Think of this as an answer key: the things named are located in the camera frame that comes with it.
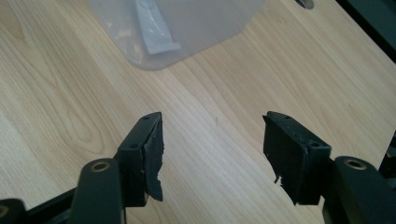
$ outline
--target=transparent plastic container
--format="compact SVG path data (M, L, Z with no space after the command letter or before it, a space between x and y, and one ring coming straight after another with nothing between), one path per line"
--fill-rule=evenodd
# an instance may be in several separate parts
M264 0L87 0L127 60L158 70L240 33Z

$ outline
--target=wood grain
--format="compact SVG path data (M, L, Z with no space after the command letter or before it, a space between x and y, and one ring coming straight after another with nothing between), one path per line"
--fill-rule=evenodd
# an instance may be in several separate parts
M35 205L112 157L162 111L164 202L133 223L321 223L262 155L268 110L378 166L396 129L396 66L335 3L268 0L246 30L161 71L129 64L84 1L0 0L0 198Z

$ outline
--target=light wood surface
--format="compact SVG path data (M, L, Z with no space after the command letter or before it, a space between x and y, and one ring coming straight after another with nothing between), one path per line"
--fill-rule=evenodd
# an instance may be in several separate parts
M396 66L335 1L267 0L246 30L156 72L129 64L84 1L0 0L0 198L31 208L163 112L162 203L130 223L321 223L262 154L288 114L378 166L396 129Z

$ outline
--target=wooden table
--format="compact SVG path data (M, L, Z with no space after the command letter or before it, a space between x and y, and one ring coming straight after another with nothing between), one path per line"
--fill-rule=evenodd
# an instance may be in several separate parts
M396 66L335 1L268 0L246 30L156 72L129 64L79 0L0 0L0 198L28 208L112 157L163 112L164 201L130 223L320 223L262 154L262 114L299 120L378 167L396 129Z

